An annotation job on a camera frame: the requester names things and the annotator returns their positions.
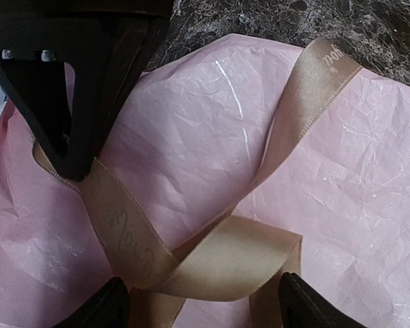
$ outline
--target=beige satin ribbon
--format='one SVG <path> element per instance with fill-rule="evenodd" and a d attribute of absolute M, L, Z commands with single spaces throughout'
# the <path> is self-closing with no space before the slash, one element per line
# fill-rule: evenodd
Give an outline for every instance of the beige satin ribbon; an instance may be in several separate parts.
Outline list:
<path fill-rule="evenodd" d="M 311 43 L 284 88 L 249 188 L 174 251 L 98 159 L 89 176 L 74 183 L 60 178 L 41 148 L 34 148 L 37 162 L 81 195 L 113 273 L 133 287 L 130 327 L 171 327 L 188 298 L 234 301 L 248 296 L 254 328 L 281 327 L 277 287 L 283 272 L 299 272 L 301 237 L 231 213 L 285 161 L 360 69 L 335 46 Z"/>

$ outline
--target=gift wrap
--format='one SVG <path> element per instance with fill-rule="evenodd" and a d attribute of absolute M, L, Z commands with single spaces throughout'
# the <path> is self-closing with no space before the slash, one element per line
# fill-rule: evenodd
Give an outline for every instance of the gift wrap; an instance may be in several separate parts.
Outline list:
<path fill-rule="evenodd" d="M 302 278 L 355 320 L 410 327 L 410 87 L 360 70 L 330 47 L 325 56 L 307 49 L 303 61 L 295 46 L 231 35 L 145 74 L 81 184 L 55 176 L 9 102 L 0 119 L 0 328 L 51 327 L 113 275 L 131 288 L 131 327 L 143 327 L 137 300 L 146 297 L 158 308 L 180 304 L 175 328 L 256 327 L 250 293 L 216 297 L 196 288 L 223 277 L 219 267 L 207 270 L 231 248 L 251 261 L 244 276 L 243 265 L 232 268 L 238 282 L 266 269 L 279 277 L 276 263 L 285 269 L 293 257 L 290 267 L 300 264 Z M 310 55 L 318 62 L 308 65 Z M 262 174 L 269 162 L 274 168 Z M 126 212 L 109 210 L 111 199 Z M 220 241 L 217 252 L 195 257 L 206 274 L 192 280 L 193 291 L 167 283 L 182 271 L 153 277 L 151 247 L 130 251 L 147 241 L 128 237 L 128 210 L 140 236 L 173 260 L 167 272 Z M 110 213 L 108 228 L 121 236 L 115 249 L 100 213 Z M 252 227 L 240 230 L 237 247 L 216 234 L 230 223 Z M 178 251 L 203 231 L 196 248 Z M 272 248 L 253 250 L 255 231 L 287 251 L 274 258 Z"/>

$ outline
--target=pink tissue paper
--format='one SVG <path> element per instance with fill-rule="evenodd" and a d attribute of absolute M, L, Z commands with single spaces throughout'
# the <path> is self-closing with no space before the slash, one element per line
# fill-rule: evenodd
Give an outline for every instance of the pink tissue paper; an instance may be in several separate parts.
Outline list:
<path fill-rule="evenodd" d="M 231 35 L 145 74 L 102 152 L 171 248 L 251 180 L 301 49 Z M 51 327 L 111 277 L 80 197 L 0 120 L 0 328 Z M 362 70 L 236 213 L 302 234 L 302 277 L 369 327 L 410 327 L 410 87 Z M 248 327 L 188 300 L 175 328 Z"/>

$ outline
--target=dark stone surface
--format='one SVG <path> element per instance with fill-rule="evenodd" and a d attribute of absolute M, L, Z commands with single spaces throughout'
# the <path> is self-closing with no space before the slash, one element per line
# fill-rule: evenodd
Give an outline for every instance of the dark stone surface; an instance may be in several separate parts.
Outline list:
<path fill-rule="evenodd" d="M 410 0 L 175 0 L 162 66 L 229 33 L 306 46 L 318 36 L 410 85 Z"/>

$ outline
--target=crumpled pink wrapping paper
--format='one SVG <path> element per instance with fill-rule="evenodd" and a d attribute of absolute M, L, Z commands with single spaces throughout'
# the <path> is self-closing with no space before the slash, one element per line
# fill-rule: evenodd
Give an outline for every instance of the crumpled pink wrapping paper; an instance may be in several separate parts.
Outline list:
<path fill-rule="evenodd" d="M 246 187 L 301 49 L 227 36 L 144 75 L 102 153 L 175 247 Z M 111 276 L 79 196 L 0 121 L 0 328 L 51 327 Z M 410 327 L 410 87 L 362 70 L 236 213 L 304 236 L 302 276 L 369 327 Z M 248 327 L 188 300 L 175 327 Z"/>

